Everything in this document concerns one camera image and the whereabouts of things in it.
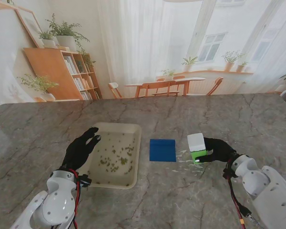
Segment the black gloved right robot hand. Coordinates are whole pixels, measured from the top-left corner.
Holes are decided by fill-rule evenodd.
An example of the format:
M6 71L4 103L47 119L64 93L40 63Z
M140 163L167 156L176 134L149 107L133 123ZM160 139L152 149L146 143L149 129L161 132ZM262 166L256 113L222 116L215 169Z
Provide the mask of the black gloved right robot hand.
M236 160L239 154L228 143L221 139L204 137L204 144L211 154L195 158L196 163L209 163L214 161L229 162Z

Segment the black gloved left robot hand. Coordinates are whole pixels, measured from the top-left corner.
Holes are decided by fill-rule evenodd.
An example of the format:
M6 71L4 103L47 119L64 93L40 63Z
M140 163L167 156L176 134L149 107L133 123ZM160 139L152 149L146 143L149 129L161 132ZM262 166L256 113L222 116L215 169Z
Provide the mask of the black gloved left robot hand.
M101 140L97 135L99 128L91 127L76 138L66 149L66 154L59 170L78 170L87 161L89 154Z

